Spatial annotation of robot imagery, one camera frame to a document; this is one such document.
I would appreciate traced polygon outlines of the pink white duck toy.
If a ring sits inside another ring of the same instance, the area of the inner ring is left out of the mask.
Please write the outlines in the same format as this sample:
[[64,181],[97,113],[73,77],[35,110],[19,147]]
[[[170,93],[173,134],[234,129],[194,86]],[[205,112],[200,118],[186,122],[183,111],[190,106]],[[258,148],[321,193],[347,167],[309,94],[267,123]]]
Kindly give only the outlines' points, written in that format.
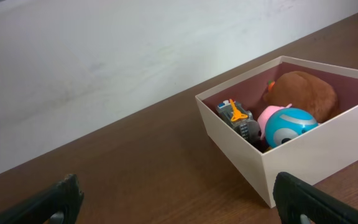
[[269,118],[276,113],[279,110],[282,110],[284,108],[290,108],[292,106],[292,104],[288,104],[287,106],[268,106],[266,107],[266,109],[263,110],[263,112],[260,114],[260,116],[257,119],[257,122],[260,126],[260,131],[261,131],[261,135],[260,135],[260,139],[263,140],[265,137],[265,127],[267,124],[267,121],[269,120]]

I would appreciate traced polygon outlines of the blue ball toy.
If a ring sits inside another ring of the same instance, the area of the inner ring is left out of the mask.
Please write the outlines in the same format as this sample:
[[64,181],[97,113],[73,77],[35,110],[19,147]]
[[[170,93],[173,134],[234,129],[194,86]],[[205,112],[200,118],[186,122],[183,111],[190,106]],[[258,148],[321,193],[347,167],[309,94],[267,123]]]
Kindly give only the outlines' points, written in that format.
[[284,108],[274,112],[265,125],[265,139],[272,148],[314,129],[319,123],[307,111]]

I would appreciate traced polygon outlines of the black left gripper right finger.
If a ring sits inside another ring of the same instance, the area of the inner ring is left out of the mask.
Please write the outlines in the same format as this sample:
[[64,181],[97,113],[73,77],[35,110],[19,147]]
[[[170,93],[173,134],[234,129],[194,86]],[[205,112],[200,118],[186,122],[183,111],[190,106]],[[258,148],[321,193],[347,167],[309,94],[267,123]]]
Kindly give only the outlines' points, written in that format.
[[287,173],[277,174],[273,198],[282,223],[358,224],[358,210]]

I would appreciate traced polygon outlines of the brown plush toy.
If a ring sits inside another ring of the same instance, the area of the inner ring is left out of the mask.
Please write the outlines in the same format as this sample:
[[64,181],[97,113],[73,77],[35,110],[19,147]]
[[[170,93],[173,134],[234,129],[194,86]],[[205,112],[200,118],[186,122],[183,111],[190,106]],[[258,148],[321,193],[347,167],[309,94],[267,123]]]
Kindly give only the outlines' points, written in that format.
[[263,95],[268,105],[286,106],[309,112],[318,123],[337,116],[339,98],[334,88],[322,79],[301,71],[283,74]]

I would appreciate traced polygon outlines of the white box pink inside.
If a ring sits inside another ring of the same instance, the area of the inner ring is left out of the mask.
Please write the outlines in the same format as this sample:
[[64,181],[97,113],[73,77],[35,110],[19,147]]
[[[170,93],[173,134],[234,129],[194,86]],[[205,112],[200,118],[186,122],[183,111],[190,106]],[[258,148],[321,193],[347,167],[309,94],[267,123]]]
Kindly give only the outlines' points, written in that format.
[[[287,72],[304,71],[326,81],[339,98],[338,116],[268,152],[241,138],[217,114],[225,100],[239,101],[254,116],[264,109],[267,83]],[[315,184],[358,161],[358,70],[281,56],[196,95],[208,136],[269,207],[279,172]]]

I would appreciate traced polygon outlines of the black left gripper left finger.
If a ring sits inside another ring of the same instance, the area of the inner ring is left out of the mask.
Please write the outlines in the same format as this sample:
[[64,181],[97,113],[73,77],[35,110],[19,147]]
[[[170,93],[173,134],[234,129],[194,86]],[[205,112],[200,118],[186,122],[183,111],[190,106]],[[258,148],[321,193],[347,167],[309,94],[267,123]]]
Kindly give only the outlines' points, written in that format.
[[78,177],[63,180],[0,212],[0,224],[75,223],[84,200]]

